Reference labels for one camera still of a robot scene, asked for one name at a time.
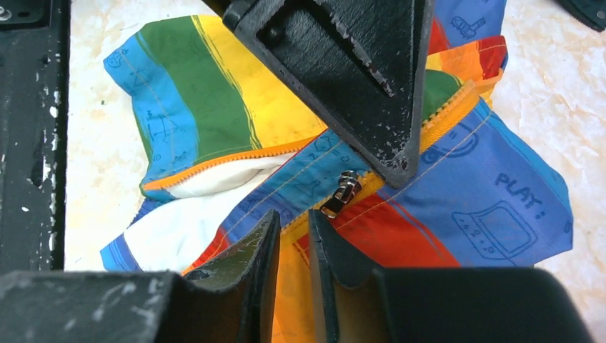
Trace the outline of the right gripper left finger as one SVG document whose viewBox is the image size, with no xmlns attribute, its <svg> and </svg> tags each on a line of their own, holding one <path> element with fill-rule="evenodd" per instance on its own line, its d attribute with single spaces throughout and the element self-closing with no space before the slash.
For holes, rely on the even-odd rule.
<svg viewBox="0 0 606 343">
<path fill-rule="evenodd" d="M 12 272 L 1 277 L 3 342 L 270 342 L 280 220 L 173 272 Z"/>
</svg>

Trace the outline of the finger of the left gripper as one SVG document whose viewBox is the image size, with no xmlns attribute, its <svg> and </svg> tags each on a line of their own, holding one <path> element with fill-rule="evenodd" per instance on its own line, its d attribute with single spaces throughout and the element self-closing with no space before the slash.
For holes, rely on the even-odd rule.
<svg viewBox="0 0 606 343">
<path fill-rule="evenodd" d="M 557 0 L 557 3 L 588 28 L 596 32 L 605 30 L 605 0 Z"/>
<path fill-rule="evenodd" d="M 432 1 L 224 1 L 222 21 L 388 185 L 417 171 Z"/>
</svg>

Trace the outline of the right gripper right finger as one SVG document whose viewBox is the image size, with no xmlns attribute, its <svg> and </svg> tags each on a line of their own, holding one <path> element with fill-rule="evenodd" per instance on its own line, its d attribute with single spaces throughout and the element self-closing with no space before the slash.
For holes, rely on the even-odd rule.
<svg viewBox="0 0 606 343">
<path fill-rule="evenodd" d="M 591 342 L 565 288 L 535 268 L 387 268 L 309 212 L 317 342 Z"/>
</svg>

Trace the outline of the rainbow striped jacket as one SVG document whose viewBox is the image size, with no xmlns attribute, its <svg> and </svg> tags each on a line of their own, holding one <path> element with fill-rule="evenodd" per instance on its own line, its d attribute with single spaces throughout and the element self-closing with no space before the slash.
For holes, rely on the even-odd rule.
<svg viewBox="0 0 606 343">
<path fill-rule="evenodd" d="M 218 17 L 144 25 L 104 67 L 132 99 L 149 161 L 145 200 L 96 266 L 185 274 L 276 209 L 272 340 L 314 342 L 307 211 L 347 169 L 362 191 L 333 225 L 382 266 L 526 267 L 569 251 L 566 183 L 491 108 L 507 63 L 505 6 L 436 2 L 420 166 L 401 189 L 373 175 Z"/>
</svg>

